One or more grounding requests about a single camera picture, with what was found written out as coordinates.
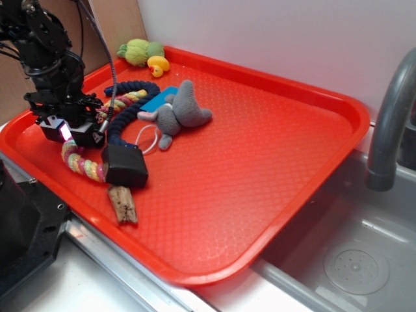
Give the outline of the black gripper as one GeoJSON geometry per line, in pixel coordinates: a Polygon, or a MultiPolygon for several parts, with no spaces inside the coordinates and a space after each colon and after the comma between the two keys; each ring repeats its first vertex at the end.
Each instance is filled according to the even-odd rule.
{"type": "Polygon", "coordinates": [[[35,124],[48,140],[66,142],[71,133],[79,147],[103,147],[105,134],[96,124],[97,111],[103,102],[96,94],[84,94],[80,88],[65,85],[37,86],[35,92],[27,92],[23,98],[36,116],[35,124]],[[65,121],[72,126],[70,130],[65,121]]]}

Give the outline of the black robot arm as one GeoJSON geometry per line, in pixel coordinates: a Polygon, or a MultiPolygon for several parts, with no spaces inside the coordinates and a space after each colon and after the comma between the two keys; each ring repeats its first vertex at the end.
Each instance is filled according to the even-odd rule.
{"type": "Polygon", "coordinates": [[[69,138],[85,148],[105,143],[98,119],[102,101],[83,92],[85,65],[71,51],[72,42],[60,20],[38,1],[1,2],[1,41],[10,42],[13,58],[34,83],[24,100],[48,140],[69,138]]]}

